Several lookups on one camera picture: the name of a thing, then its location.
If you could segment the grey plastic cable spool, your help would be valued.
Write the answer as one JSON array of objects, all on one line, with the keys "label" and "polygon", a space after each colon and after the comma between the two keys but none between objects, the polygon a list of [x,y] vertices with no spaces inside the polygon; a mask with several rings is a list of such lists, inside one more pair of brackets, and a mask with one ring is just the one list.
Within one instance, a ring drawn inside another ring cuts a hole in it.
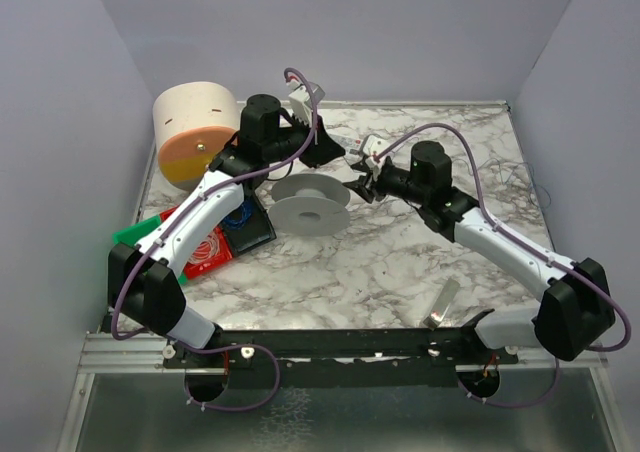
[{"label": "grey plastic cable spool", "polygon": [[350,191],[328,175],[299,173],[271,188],[269,219],[277,232],[304,237],[332,236],[350,225]]}]

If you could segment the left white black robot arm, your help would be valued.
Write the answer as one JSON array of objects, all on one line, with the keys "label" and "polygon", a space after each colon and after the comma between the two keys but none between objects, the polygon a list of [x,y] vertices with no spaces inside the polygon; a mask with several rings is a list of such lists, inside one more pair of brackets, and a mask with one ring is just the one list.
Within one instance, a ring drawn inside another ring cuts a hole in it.
[{"label": "left white black robot arm", "polygon": [[289,95],[290,113],[270,95],[247,100],[239,130],[188,198],[135,245],[118,243],[109,252],[107,297],[115,314],[193,349],[210,343],[219,327],[187,305],[178,277],[206,236],[271,172],[295,160],[318,167],[344,155],[318,114],[322,96],[317,86],[299,86]]}]

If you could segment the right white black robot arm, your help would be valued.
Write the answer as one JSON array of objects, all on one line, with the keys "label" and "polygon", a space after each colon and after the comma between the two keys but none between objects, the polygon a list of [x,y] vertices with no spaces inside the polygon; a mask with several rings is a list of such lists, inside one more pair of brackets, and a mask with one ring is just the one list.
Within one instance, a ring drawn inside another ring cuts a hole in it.
[{"label": "right white black robot arm", "polygon": [[473,320],[486,348],[540,347],[572,361],[614,325],[603,267],[590,258],[576,262],[554,254],[501,225],[477,199],[453,186],[452,161],[439,143],[414,145],[407,169],[391,158],[377,164],[369,157],[352,168],[360,175],[347,189],[368,203],[392,196],[416,206],[431,231],[482,255],[538,300],[535,307]]}]

